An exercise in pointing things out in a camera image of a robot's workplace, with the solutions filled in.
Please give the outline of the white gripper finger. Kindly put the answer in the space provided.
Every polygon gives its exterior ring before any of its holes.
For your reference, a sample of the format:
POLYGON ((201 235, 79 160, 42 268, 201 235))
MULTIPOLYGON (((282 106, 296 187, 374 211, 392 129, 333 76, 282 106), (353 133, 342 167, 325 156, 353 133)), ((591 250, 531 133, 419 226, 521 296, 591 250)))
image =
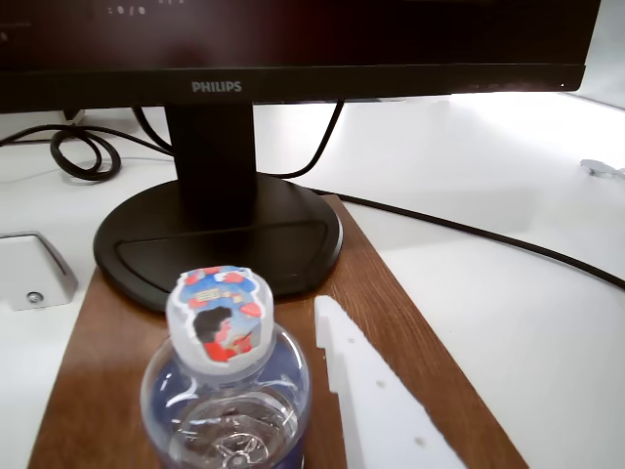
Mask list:
POLYGON ((314 299, 316 346, 338 396, 350 468, 463 468, 425 408, 341 305, 314 299))

